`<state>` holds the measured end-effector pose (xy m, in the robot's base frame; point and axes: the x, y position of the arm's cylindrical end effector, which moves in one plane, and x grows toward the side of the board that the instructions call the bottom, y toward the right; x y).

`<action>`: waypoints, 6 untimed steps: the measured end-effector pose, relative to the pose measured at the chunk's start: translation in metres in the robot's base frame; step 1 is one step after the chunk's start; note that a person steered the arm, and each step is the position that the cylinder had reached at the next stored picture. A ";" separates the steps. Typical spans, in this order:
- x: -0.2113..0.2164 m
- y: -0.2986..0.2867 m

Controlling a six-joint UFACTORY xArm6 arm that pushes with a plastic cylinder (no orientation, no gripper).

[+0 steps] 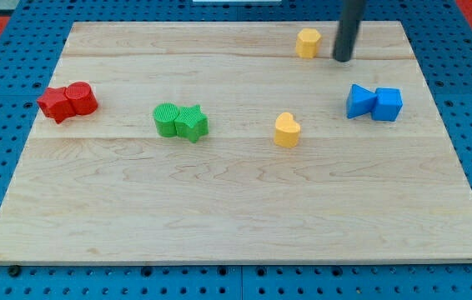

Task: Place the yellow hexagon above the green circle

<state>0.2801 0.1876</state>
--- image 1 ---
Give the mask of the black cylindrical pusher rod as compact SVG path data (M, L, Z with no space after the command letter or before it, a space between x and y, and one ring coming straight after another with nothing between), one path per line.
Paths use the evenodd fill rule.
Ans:
M365 8L366 0L343 1L332 51L332 58L337 62L346 63L351 60Z

